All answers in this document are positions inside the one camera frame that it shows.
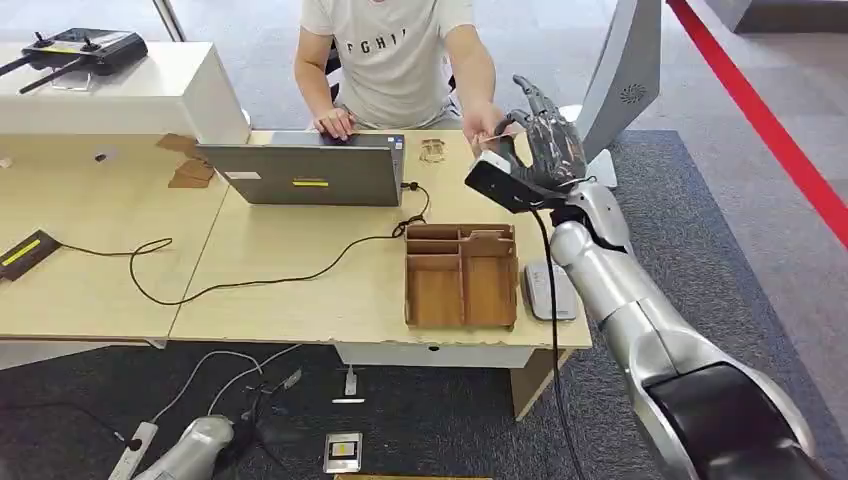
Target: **desk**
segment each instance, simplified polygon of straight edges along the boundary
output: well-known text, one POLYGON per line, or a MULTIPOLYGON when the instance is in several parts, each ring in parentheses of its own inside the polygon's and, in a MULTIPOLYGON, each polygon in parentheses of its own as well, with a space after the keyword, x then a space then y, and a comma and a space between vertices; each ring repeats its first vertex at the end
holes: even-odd
MULTIPOLYGON (((132 251, 173 237, 137 262, 140 281, 182 298, 227 190, 169 189, 185 156, 158 148, 159 135, 0 135, 0 250, 37 229, 99 251, 132 251), (96 162, 94 156, 109 158, 96 162)), ((60 249, 15 282, 0 282, 0 337, 166 339, 177 313, 142 297, 125 258, 60 249)))
MULTIPOLYGON (((271 135, 254 132, 250 142, 268 143, 271 135)), ((464 185, 472 155, 461 132, 404 135, 404 177, 430 192, 430 223, 514 224, 522 267, 544 258, 530 215, 512 215, 464 185), (444 162, 419 160, 427 138, 445 142, 444 162)), ((398 221, 419 213, 424 201, 421 192, 405 192, 400 209, 251 206, 230 189, 188 291, 311 274, 351 241, 387 235, 398 221)), ((511 332, 410 329, 404 323, 404 255, 402 240, 372 241, 313 281, 211 293, 182 307, 170 338, 333 344, 342 360, 353 364, 511 368, 515 413, 523 417, 551 379, 550 324, 533 320, 522 302, 511 332)), ((561 361, 572 350, 591 346, 582 313, 561 324, 559 334, 561 361)))

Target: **white t-shirt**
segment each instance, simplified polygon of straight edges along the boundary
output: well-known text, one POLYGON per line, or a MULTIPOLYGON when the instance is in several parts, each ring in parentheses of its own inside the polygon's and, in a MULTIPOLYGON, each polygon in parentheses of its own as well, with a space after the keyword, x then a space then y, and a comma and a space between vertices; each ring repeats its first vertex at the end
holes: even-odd
POLYGON ((301 18, 306 30, 335 37, 337 103, 377 128, 419 127, 441 113, 443 39, 469 24, 472 0, 303 0, 301 18))

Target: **laptop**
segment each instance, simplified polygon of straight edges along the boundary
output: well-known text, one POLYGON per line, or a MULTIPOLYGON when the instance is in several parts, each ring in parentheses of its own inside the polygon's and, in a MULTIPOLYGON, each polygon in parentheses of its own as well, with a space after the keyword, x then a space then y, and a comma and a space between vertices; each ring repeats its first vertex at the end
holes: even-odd
POLYGON ((397 207, 403 135, 275 132, 267 145, 198 145, 245 200, 258 205, 397 207))

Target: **cardboard box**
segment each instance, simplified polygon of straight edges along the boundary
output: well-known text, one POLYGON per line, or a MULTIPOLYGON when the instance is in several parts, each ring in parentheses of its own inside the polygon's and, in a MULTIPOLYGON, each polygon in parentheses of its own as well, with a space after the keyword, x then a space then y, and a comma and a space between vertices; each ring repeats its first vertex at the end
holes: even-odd
POLYGON ((413 225, 406 232, 406 323, 507 327, 516 318, 511 225, 413 225))

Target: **red stripe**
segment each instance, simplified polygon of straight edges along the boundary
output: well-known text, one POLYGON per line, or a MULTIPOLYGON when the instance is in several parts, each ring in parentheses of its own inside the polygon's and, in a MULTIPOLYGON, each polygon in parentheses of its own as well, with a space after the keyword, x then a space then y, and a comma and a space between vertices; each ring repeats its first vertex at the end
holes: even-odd
POLYGON ((842 245, 848 247, 848 208, 842 199, 789 136, 686 0, 668 0, 668 4, 754 130, 801 189, 801 193, 842 241, 842 245))

